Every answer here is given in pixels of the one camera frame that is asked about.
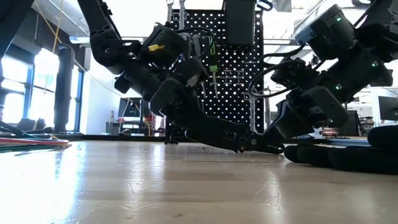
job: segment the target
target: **fluorescent light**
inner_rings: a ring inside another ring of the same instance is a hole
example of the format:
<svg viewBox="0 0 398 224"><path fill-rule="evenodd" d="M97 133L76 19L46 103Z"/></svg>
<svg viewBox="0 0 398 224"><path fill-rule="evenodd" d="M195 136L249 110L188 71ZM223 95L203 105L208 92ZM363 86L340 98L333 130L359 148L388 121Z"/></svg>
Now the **fluorescent light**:
<svg viewBox="0 0 398 224"><path fill-rule="evenodd" d="M146 37L122 37L122 40L138 40L139 42L143 43L144 38Z"/></svg>
<svg viewBox="0 0 398 224"><path fill-rule="evenodd" d="M272 44L272 45L288 45L288 44L290 44L291 43L291 41L294 41L295 42L295 40L294 39L275 39L275 40L272 40L272 39L264 39L264 44Z"/></svg>
<svg viewBox="0 0 398 224"><path fill-rule="evenodd" d="M90 38L89 37L70 36L69 40L73 44L89 44L90 43Z"/></svg>

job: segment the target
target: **pegboard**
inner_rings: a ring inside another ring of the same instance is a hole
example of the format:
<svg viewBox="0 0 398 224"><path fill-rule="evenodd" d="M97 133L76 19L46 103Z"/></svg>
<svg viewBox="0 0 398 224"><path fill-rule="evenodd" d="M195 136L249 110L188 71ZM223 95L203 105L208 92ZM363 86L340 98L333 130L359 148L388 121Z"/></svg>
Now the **pegboard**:
<svg viewBox="0 0 398 224"><path fill-rule="evenodd" d="M235 123L250 124L250 101L245 93L248 92L251 78L262 70L257 64L260 56L264 54L262 11L256 12L254 47L252 49L226 46L224 11L186 10L185 12L185 28L206 27L215 35L219 68L216 73L216 77L219 77L216 79L216 88L212 78L213 74L209 71L208 57L204 57L203 64L210 75L205 82L206 98L202 86L197 89L205 113ZM179 10L173 10L171 23L172 29L178 30ZM190 33L191 35L199 34L202 37L209 36L203 30ZM262 90L263 86L264 82L261 80L256 88ZM256 100L256 129L259 133L264 131L264 100L262 99Z"/></svg>

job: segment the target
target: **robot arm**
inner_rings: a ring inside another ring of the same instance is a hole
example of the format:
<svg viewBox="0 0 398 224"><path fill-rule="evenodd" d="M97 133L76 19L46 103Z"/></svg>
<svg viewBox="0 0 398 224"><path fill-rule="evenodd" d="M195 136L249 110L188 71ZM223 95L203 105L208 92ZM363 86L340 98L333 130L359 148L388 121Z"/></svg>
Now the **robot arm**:
<svg viewBox="0 0 398 224"><path fill-rule="evenodd" d="M267 147L262 136L250 131L248 125L212 118L200 109L195 87L208 74L198 57L189 57L190 49L197 49L186 40L189 35L157 24L143 44L124 41L105 2L78 2L90 28L95 60L120 75L115 82L117 90L125 93L132 88L149 102L153 113L186 128L187 137L194 141L235 152L283 152L277 146Z"/></svg>
<svg viewBox="0 0 398 224"><path fill-rule="evenodd" d="M348 120L341 104L368 86L391 86L392 71L385 62L397 58L398 1L375 0L368 16L355 29L334 5L295 37L308 44L321 61L338 61L327 71L317 72L300 59L289 62L271 77L292 91L279 103L278 118L264 133L268 141L281 141L311 133L326 119L338 127Z"/></svg>
<svg viewBox="0 0 398 224"><path fill-rule="evenodd" d="M359 29L333 6L299 33L298 42L311 46L321 61L339 61L318 72L299 58L287 57L259 74L275 70L272 80L292 90L278 104L278 117L264 134L250 131L246 124L209 117L200 109L194 88L208 74L199 58L187 56L194 47L184 35L158 24L143 44L121 40L102 0L78 2L90 27L95 60L120 75L115 88L122 93L132 88L149 102L153 113L187 128L188 138L212 146L235 152L281 153L282 140L311 133L327 119L337 126L345 124L348 115L341 104L352 101L368 84L392 85L384 62L397 57L394 21L398 0L375 0ZM368 40L372 35L380 41Z"/></svg>

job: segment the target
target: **window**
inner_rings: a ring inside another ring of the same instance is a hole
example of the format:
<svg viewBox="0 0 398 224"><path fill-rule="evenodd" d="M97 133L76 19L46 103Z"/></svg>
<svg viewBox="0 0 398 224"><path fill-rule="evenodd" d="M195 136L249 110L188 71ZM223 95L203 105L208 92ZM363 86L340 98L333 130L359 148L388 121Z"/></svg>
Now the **window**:
<svg viewBox="0 0 398 224"><path fill-rule="evenodd" d="M47 126L54 127L54 101L58 56L42 49L35 58L35 77L33 81L32 101L30 102L29 118L43 118Z"/></svg>
<svg viewBox="0 0 398 224"><path fill-rule="evenodd" d="M6 123L18 123L24 114L24 95L10 93L6 96L4 104L3 121Z"/></svg>
<svg viewBox="0 0 398 224"><path fill-rule="evenodd" d="M31 68L28 64L9 56L4 56L1 63L5 78L1 86L10 90L4 102L3 120L7 123L18 123L28 109L25 105L29 98L25 98L25 94Z"/></svg>
<svg viewBox="0 0 398 224"><path fill-rule="evenodd" d="M54 101L58 67L58 56L48 50L42 49L38 56L36 56L34 87L29 118L43 118L47 126L54 126ZM79 85L81 85L82 75L78 67L74 66L70 91L71 100L67 124L68 131L78 131L76 121L79 120L80 116L81 96L79 92L81 92L81 90Z"/></svg>
<svg viewBox="0 0 398 224"><path fill-rule="evenodd" d="M43 118L47 126L54 127L54 101L54 93L33 87L29 118Z"/></svg>
<svg viewBox="0 0 398 224"><path fill-rule="evenodd" d="M4 78L21 83L27 80L27 72L29 67L15 58L5 56L2 59Z"/></svg>

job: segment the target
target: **wooden floor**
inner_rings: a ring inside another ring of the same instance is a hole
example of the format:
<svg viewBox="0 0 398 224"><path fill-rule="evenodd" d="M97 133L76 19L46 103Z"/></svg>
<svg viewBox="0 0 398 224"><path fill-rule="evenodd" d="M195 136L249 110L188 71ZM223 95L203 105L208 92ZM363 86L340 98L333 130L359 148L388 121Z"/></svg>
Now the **wooden floor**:
<svg viewBox="0 0 398 224"><path fill-rule="evenodd" d="M398 177L199 144L0 154L0 223L397 223Z"/></svg>

